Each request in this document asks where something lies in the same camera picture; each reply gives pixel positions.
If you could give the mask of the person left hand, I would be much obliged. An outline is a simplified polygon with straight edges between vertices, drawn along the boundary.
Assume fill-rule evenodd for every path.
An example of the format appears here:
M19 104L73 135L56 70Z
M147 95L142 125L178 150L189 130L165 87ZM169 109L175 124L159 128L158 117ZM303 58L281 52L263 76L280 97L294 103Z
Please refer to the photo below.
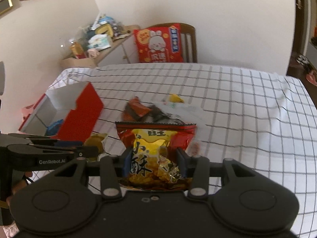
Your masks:
M10 202L12 197L21 189L27 187L28 182L27 180L30 179L33 176L33 172L32 171L28 171L24 173L23 179L20 180L18 183L16 183L12 189L11 189L11 195L7 197L6 199L6 203L8 206L10 206Z

